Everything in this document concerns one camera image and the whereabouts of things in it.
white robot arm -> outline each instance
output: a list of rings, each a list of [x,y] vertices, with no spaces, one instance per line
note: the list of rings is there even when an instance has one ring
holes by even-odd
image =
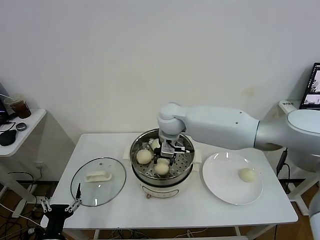
[[[193,140],[221,148],[255,148],[273,151],[288,148],[290,159],[300,168],[320,176],[320,111],[295,110],[272,120],[257,120],[245,112],[213,106],[181,107],[168,103],[158,115],[161,155],[179,152],[176,142],[185,132]],[[320,240],[320,191],[312,199],[310,224]]]

straw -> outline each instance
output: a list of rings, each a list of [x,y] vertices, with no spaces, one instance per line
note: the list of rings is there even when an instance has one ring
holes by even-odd
[[[12,98],[12,97],[9,97],[9,96],[6,96],[6,95],[3,95],[3,94],[1,94],[1,93],[0,93],[0,95],[1,95],[1,96],[3,96],[3,97],[6,97],[6,98],[8,98],[8,99],[12,99],[12,100],[15,100],[14,98]]]

steamed bun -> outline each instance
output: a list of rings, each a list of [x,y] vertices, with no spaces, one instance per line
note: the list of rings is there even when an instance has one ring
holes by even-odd
[[[159,138],[153,140],[152,143],[151,143],[152,151],[154,151],[155,149],[158,149],[158,148],[160,148]]]
[[[136,154],[136,160],[140,164],[148,164],[151,162],[152,154],[149,150],[142,149],[137,152]]]
[[[168,159],[165,159],[165,158],[158,158],[156,160],[156,163],[157,164],[166,164],[166,165],[169,165],[170,161]]]
[[[169,165],[166,163],[157,163],[154,167],[154,171],[159,175],[166,175],[169,172]]]
[[[258,178],[256,171],[252,168],[242,168],[238,171],[238,175],[241,180],[247,183],[253,183]]]

pot handle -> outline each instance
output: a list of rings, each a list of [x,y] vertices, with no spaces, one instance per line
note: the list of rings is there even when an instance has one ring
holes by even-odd
[[[127,146],[127,147],[124,149],[124,153],[123,153],[123,157],[122,157],[122,159],[125,160],[125,163],[127,164],[127,166],[130,166],[130,165],[131,165],[131,161],[130,161],[130,157],[129,157],[129,152],[130,152],[130,147]]]
[[[201,156],[201,151],[199,149],[195,149],[194,150],[194,157],[193,157],[193,168],[192,171],[193,172],[199,172],[199,167],[200,164],[202,163],[202,156]]]

white plate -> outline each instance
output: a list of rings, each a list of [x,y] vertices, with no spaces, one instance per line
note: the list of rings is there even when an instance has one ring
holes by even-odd
[[[254,169],[258,179],[255,182],[241,180],[238,171],[243,168]],[[244,157],[230,152],[219,152],[208,157],[202,168],[202,175],[209,190],[221,200],[245,205],[256,201],[263,190],[259,170]]]

